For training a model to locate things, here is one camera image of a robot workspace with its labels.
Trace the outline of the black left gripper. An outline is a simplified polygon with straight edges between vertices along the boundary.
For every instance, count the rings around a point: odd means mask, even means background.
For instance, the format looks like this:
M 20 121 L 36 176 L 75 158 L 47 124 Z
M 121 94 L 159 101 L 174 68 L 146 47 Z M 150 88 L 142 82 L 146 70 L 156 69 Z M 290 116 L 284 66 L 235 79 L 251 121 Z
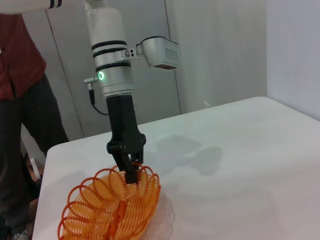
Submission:
M 117 95 L 108 97 L 106 104 L 112 133 L 107 151 L 112 154 L 118 169 L 124 172 L 126 184 L 136 184 L 137 172 L 132 163 L 144 163 L 146 137 L 138 129 L 133 98 Z

